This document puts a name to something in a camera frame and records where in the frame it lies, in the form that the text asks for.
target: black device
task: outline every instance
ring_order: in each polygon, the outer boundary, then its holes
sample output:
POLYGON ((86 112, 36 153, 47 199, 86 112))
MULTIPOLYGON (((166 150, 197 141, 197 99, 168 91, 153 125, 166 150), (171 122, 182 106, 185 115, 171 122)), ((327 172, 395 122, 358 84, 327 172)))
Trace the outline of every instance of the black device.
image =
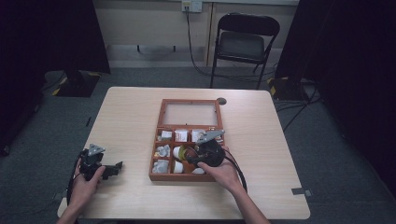
MULTIPOLYGON (((100 162, 103 158, 103 147, 90 144, 90 149, 85 148, 81 154, 81 164, 79 172, 84 175, 87 181, 91 180, 96 170, 102 166, 100 162)), ((106 169, 102 174, 103 179, 108 179, 110 176, 118 175, 122 168, 122 161, 116 165, 105 165, 106 169)))
MULTIPOLYGON (((104 156, 104 147, 99 147, 95 144, 90 144, 90 148, 84 148, 76 158, 75 165, 73 166, 73 171, 70 176, 69 185, 67 187, 67 204, 70 203, 70 198, 73 192, 73 184, 75 180, 75 169, 78 164, 78 160, 81 159, 79 166, 79 174, 83 175, 87 181, 90 181, 95 174, 96 170, 102 166, 100 162, 104 156)), ((115 165, 105 165, 106 169, 102 174, 103 179, 108 179, 110 176, 118 175, 122 168, 122 161, 115 165)))
POLYGON ((192 163, 195 167, 198 166, 198 162, 204 162, 211 167, 218 167, 220 166, 224 160, 229 161, 236 169, 241 178, 242 186, 244 187, 245 191, 248 192, 247 182, 245 180, 244 174, 242 173, 241 169, 239 168, 238 163, 236 163, 235 158, 233 155, 222 148, 222 146, 217 141, 217 137, 223 135, 225 132, 224 130, 218 131, 209 131, 201 135, 201 137, 197 140, 196 145, 198 146, 195 148, 195 156, 191 156, 189 154, 186 157, 188 163, 192 163))
POLYGON ((195 149, 197 157, 187 156, 187 161, 189 163, 193 163, 195 167, 198 167, 197 163, 199 161, 202 161, 212 167, 220 166, 225 158, 225 151, 216 141, 216 137, 224 133, 225 132, 221 130, 202 134, 196 142, 196 145, 198 146, 195 149))

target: wooden box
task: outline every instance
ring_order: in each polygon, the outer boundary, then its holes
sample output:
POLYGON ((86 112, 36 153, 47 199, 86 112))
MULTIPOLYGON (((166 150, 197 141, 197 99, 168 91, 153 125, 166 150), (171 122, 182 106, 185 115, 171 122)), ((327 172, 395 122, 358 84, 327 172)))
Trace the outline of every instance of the wooden box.
MULTIPOLYGON (((215 181, 211 175, 195 174, 203 170, 195 170, 193 164, 179 160, 173 153, 176 147, 195 147, 196 134, 201 132, 199 130, 223 130, 217 100, 163 99, 148 171, 152 181, 215 181), (183 173, 175 173, 175 164, 178 162, 183 165, 183 173), (159 163, 168 163, 166 171, 159 163)), ((218 142, 224 145, 223 135, 218 142)))

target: table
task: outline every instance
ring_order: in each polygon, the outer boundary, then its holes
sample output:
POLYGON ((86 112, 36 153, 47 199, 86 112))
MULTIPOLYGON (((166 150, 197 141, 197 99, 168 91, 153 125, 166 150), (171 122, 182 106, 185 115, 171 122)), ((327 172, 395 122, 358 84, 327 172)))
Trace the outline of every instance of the table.
MULTIPOLYGON (((102 164, 123 161, 102 181, 82 218, 241 219, 232 195, 216 182, 151 182, 149 160, 162 99, 217 99, 228 147, 244 172, 248 194, 270 219, 306 219, 301 187, 267 91, 110 88, 87 140, 106 148, 102 164)), ((65 209, 63 199, 58 215, 65 209)))

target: power cord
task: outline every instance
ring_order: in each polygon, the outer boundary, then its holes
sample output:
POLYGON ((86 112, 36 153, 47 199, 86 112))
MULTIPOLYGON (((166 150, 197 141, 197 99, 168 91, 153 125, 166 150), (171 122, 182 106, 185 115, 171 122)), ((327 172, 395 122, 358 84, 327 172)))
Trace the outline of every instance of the power cord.
POLYGON ((241 182, 242 182, 242 186, 244 187, 245 191, 248 192, 248 185, 247 185, 247 181, 245 179, 244 174, 242 173, 241 168, 239 168, 238 163, 236 162, 235 158, 233 157, 233 154, 231 154, 231 152, 223 149, 226 153, 230 154, 230 156, 233 158, 232 160, 228 157, 224 157, 224 159, 226 159, 227 161, 229 161, 236 169, 236 172, 238 172, 239 177, 241 178, 241 182))
MULTIPOLYGON (((193 67, 195 68, 195 70, 200 73, 201 75, 204 75, 206 77, 211 77, 212 74, 208 74, 204 71, 202 71, 195 63, 195 60, 192 57, 192 48, 191 48, 191 32, 190 32, 190 12, 189 12, 189 7, 184 7, 185 9, 185 13, 186 13, 186 18, 187 18, 187 26, 188 26, 188 37, 189 37, 189 49, 190 49, 190 56, 191 56, 191 62, 193 67)), ((272 72, 268 72, 268 73, 264 73, 264 76, 267 75, 271 75, 275 73, 275 66, 277 65, 274 64, 273 66, 273 71, 272 72)), ((217 77, 224 77, 224 78, 228 78, 230 80, 237 80, 237 81, 245 81, 245 82, 257 82, 257 80, 252 80, 252 79, 247 79, 247 78, 243 78, 243 77, 258 77, 258 75, 252 75, 252 76, 223 76, 223 75, 216 75, 217 77)), ((268 79, 270 79, 271 77, 268 77, 265 80, 262 80, 262 82, 267 81, 268 79)))
MULTIPOLYGON (((238 175, 239 175, 239 178, 241 179, 243 188, 245 189, 246 192, 248 192, 247 181, 246 181, 246 179, 245 179, 244 174, 242 173, 241 168, 239 167, 238 163, 236 162, 236 159, 233 157, 233 154, 231 154, 231 152, 229 152, 228 150, 226 150, 226 149, 224 149, 224 148, 221 148, 221 149, 222 149, 225 153, 228 153, 228 154, 231 156, 231 159, 230 159, 229 157, 227 157, 227 156, 224 155, 224 159, 227 160, 227 161, 229 161, 229 162, 233 165, 233 167, 235 168, 236 172, 237 172, 238 175)), ((206 149, 206 151, 209 151, 209 152, 214 153, 214 154, 219 154, 217 151, 211 150, 211 149, 208 149, 208 148, 206 149)))
POLYGON ((61 76, 55 82, 50 84, 48 87, 43 87, 43 89, 41 89, 41 91, 46 91, 47 89, 53 87, 56 83, 58 83, 62 79, 62 77, 64 77, 64 71, 62 72, 61 76))
POLYGON ((276 112, 279 112, 279 111, 282 111, 284 109, 289 109, 289 108, 302 106, 302 108, 297 112, 297 114, 295 114, 294 117, 289 121, 289 123, 283 128, 283 133, 289 128, 289 126, 293 123, 293 121, 297 118, 297 116, 299 116, 301 114, 301 112, 303 112, 303 110, 305 108, 307 108, 309 105, 312 105, 312 104, 318 102, 321 99, 321 97, 319 97, 317 100, 312 101, 314 99, 314 97, 315 97, 315 94, 316 94, 317 90, 318 90, 318 85, 315 86, 315 90, 312 93, 311 97, 309 98, 308 102, 303 102, 301 105, 293 105, 293 106, 289 106, 289 107, 284 107, 284 108, 278 109, 276 111, 276 112))

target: hand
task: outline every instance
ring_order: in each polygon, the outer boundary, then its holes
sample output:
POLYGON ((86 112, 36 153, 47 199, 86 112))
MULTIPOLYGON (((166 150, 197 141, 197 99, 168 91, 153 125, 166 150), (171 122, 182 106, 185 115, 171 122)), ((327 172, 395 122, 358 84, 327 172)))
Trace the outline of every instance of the hand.
MULTIPOLYGON (((227 156, 230 149, 228 149, 228 147, 222 148, 226 150, 225 154, 227 156)), ((235 167, 226 159, 224 159, 221 165, 218 167, 211 167, 201 161, 198 162, 198 166, 201 167, 208 174, 212 175, 220 185, 222 185, 230 192, 240 190, 240 188, 242 187, 241 183, 239 182, 239 177, 235 170, 235 167)))
POLYGON ((86 181, 84 176, 79 173, 79 166, 81 159, 78 160, 75 169, 75 180, 73 183, 73 192, 70 198, 70 204, 64 210, 64 213, 58 220, 60 223, 74 223, 79 214, 85 209, 93 194, 96 192, 97 186, 100 183, 100 177, 105 171, 106 167, 99 167, 90 181, 86 181))
POLYGON ((75 180, 73 186, 72 196, 70 198, 69 206, 75 206, 78 209, 83 209, 91 200, 93 194, 96 192, 100 178, 105 171, 106 167, 99 167, 90 181, 86 181, 84 176, 79 172, 81 159, 78 160, 75 170, 75 180))

